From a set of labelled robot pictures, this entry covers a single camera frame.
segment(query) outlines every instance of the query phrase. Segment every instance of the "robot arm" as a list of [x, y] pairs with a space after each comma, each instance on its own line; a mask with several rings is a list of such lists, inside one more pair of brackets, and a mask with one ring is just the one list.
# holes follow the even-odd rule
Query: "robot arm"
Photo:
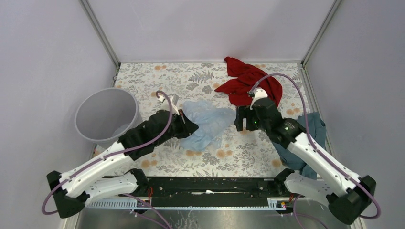
[[[251, 96], [254, 98], [250, 106], [237, 108], [235, 120], [237, 130], [242, 130], [243, 119], [246, 118], [246, 130], [260, 129], [266, 132], [272, 142], [282, 145], [304, 160], [323, 178], [323, 181], [303, 177], [293, 170], [283, 171], [277, 178], [283, 181], [289, 192], [301, 194], [328, 206], [337, 219], [346, 224], [353, 223], [371, 203], [367, 195], [314, 149], [303, 126], [294, 119], [281, 116], [276, 104], [267, 97], [263, 89], [257, 88]], [[332, 157], [313, 138], [312, 142], [332, 163], [374, 195], [376, 185], [374, 179], [370, 176], [360, 177]]]
[[[142, 172], [137, 173], [137, 170], [132, 170], [120, 177], [100, 179], [115, 168], [153, 152], [156, 146], [165, 141], [174, 137], [186, 138], [198, 129], [198, 125], [191, 122], [182, 110], [178, 110], [174, 105], [177, 102], [177, 96], [172, 95], [169, 98], [174, 110], [171, 123], [165, 133], [152, 144], [122, 153], [123, 150], [140, 146], [152, 140], [162, 132], [170, 115], [169, 104], [163, 99], [161, 99], [163, 102], [162, 110], [150, 116], [148, 121], [128, 130], [103, 153], [68, 172], [53, 171], [47, 175], [51, 189], [68, 180], [53, 194], [61, 218], [72, 216], [81, 211], [87, 204], [99, 199], [136, 191], [140, 183], [144, 183], [146, 179], [144, 174]], [[79, 170], [82, 170], [81, 173], [71, 178]]]

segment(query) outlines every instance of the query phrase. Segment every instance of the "light blue cloth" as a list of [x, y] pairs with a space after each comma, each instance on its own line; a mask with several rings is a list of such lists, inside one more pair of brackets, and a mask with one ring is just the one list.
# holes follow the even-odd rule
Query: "light blue cloth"
[[198, 125], [192, 135], [180, 141], [180, 146], [194, 151], [203, 151], [209, 144], [214, 149], [221, 147], [222, 133], [236, 118], [231, 108], [216, 108], [208, 101], [183, 103], [186, 117]]
[[[304, 116], [298, 117], [297, 121], [305, 127]], [[309, 132], [315, 141], [322, 147], [325, 148], [326, 140], [326, 126], [321, 120], [318, 112], [313, 112], [308, 114], [308, 125]], [[291, 153], [289, 150], [284, 149], [281, 145], [273, 143], [274, 148], [276, 148], [278, 155], [283, 164], [291, 169], [299, 170], [299, 173], [304, 177], [311, 179], [316, 179], [317, 173], [307, 165], [301, 158], [297, 155]]]

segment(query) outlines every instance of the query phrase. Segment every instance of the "teal cloth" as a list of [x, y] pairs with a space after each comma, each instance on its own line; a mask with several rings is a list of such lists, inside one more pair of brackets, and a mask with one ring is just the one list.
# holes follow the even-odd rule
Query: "teal cloth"
[[[305, 127], [305, 118], [304, 116], [298, 117], [297, 121]], [[308, 125], [309, 132], [315, 141], [322, 147], [325, 148], [326, 140], [326, 125], [322, 121], [318, 112], [313, 112], [308, 114]], [[284, 149], [281, 145], [273, 143], [274, 148], [283, 164], [291, 169], [299, 170], [299, 173], [304, 177], [311, 179], [317, 178], [317, 173], [307, 165], [301, 158], [297, 155], [291, 153], [289, 150]]]

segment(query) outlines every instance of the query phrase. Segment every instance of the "floral tablecloth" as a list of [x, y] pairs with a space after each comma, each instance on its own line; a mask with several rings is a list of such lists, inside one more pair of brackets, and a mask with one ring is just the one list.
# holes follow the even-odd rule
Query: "floral tablecloth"
[[[305, 95], [296, 63], [253, 65], [267, 73], [284, 73], [292, 77]], [[123, 63], [115, 87], [135, 95], [142, 118], [147, 120], [160, 109], [155, 96], [157, 90], [177, 94], [179, 108], [184, 101], [208, 100], [216, 107], [235, 109], [227, 95], [214, 91], [231, 78], [227, 75], [226, 63]], [[283, 86], [279, 111], [284, 117], [297, 118], [302, 115], [297, 90], [287, 79], [276, 79]], [[181, 148], [179, 141], [171, 139], [155, 148], [153, 153], [125, 164], [108, 175], [119, 176], [132, 168], [142, 168], [147, 176], [274, 177], [285, 168], [262, 131], [237, 132], [232, 125], [225, 130], [219, 149], [202, 152]], [[102, 151], [98, 146], [95, 155]]]

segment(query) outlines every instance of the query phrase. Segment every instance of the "round container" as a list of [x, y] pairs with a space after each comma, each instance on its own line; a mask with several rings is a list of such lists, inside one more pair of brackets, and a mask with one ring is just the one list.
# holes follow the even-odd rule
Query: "round container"
[[80, 105], [75, 115], [79, 134], [104, 149], [140, 123], [142, 117], [136, 98], [120, 88], [94, 93]]

